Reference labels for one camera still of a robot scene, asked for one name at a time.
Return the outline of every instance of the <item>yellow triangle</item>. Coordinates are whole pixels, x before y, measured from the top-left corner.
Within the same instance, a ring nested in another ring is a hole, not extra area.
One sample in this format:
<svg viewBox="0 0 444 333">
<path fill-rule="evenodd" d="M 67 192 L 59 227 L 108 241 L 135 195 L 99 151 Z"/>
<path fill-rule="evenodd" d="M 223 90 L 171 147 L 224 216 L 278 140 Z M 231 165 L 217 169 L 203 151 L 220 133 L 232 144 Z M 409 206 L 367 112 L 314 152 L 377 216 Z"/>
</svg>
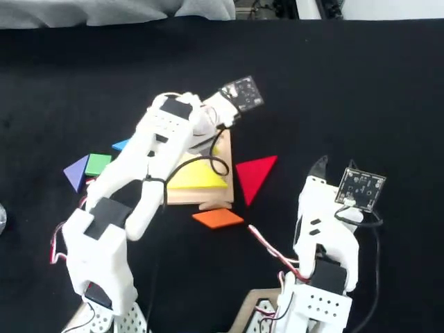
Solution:
<svg viewBox="0 0 444 333">
<path fill-rule="evenodd" d="M 195 157 L 185 153 L 178 165 Z M 226 189 L 227 183 L 218 176 L 205 160 L 184 166 L 168 183 L 169 189 Z"/>
</svg>

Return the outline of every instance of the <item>blue triangle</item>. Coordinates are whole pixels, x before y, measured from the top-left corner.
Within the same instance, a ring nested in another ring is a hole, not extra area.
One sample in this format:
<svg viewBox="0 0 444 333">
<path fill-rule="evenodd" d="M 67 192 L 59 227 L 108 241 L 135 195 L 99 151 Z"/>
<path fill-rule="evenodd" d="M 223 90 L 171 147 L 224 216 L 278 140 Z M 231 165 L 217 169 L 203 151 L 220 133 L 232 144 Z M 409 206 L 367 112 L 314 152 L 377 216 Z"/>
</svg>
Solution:
<svg viewBox="0 0 444 333">
<path fill-rule="evenodd" d="M 117 142 L 116 144 L 113 144 L 112 147 L 116 151 L 122 151 L 125 148 L 125 146 L 128 143 L 128 141 L 130 141 L 130 140 L 128 139 L 128 140 L 123 140 L 123 141 Z"/>
<path fill-rule="evenodd" d="M 79 161 L 71 164 L 63 170 L 63 173 L 68 178 L 69 182 L 76 190 L 76 192 L 79 191 L 80 186 L 82 185 L 82 179 L 85 175 L 85 168 L 86 164 L 88 163 L 88 157 L 89 155 L 82 157 L 81 159 L 79 159 Z"/>
</svg>

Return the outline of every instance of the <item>circuit board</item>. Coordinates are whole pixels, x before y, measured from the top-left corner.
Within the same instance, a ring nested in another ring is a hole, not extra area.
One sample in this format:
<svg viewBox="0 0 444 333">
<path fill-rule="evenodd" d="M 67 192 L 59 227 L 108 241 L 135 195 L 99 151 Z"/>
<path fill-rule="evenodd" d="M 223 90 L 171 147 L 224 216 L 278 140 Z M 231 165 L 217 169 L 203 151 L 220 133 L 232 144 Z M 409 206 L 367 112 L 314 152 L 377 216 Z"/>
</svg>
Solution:
<svg viewBox="0 0 444 333">
<path fill-rule="evenodd" d="M 223 88 L 240 111 L 248 111 L 264 104 L 256 83 L 251 76 L 228 83 Z"/>
<path fill-rule="evenodd" d="M 365 212 L 372 212 L 386 178 L 365 171 L 347 168 L 339 184 L 335 202 L 349 203 Z"/>
</svg>

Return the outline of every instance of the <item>transparent object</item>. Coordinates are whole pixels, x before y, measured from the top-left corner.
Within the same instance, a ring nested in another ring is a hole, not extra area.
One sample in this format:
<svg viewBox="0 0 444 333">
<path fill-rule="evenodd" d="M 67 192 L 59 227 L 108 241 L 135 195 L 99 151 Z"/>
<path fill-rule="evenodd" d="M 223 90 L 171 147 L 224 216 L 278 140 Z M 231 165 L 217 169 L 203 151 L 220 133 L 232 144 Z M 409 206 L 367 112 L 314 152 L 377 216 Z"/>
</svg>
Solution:
<svg viewBox="0 0 444 333">
<path fill-rule="evenodd" d="M 6 227 L 6 211 L 3 206 L 0 204 L 0 234 Z"/>
</svg>

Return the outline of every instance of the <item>black fabric surface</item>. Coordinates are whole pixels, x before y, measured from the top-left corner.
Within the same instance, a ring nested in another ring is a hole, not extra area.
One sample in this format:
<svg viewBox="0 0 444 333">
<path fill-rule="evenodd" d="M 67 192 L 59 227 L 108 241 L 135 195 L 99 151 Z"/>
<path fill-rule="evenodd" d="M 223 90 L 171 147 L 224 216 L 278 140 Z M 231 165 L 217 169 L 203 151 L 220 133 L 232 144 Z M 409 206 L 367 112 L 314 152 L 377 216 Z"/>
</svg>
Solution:
<svg viewBox="0 0 444 333">
<path fill-rule="evenodd" d="M 251 207 L 236 182 L 233 210 L 291 255 L 297 198 L 311 166 L 330 156 L 338 184 L 348 160 L 388 177 L 377 204 L 381 299 L 362 332 L 438 332 L 441 264 L 444 21 L 207 22 L 0 32 L 2 332 L 59 332 L 79 305 L 65 265 L 49 266 L 54 227 L 77 205 L 62 169 L 112 152 L 156 94 L 209 96 L 253 75 L 266 104 L 232 130 L 234 162 L 278 161 Z M 139 185 L 119 197 L 134 205 Z M 278 285 L 281 266 L 245 225 L 209 230 L 196 206 L 157 213 L 128 246 L 156 333 L 228 330 L 250 289 Z M 360 280 L 349 327 L 373 299 L 375 244 L 358 232 Z"/>
</svg>

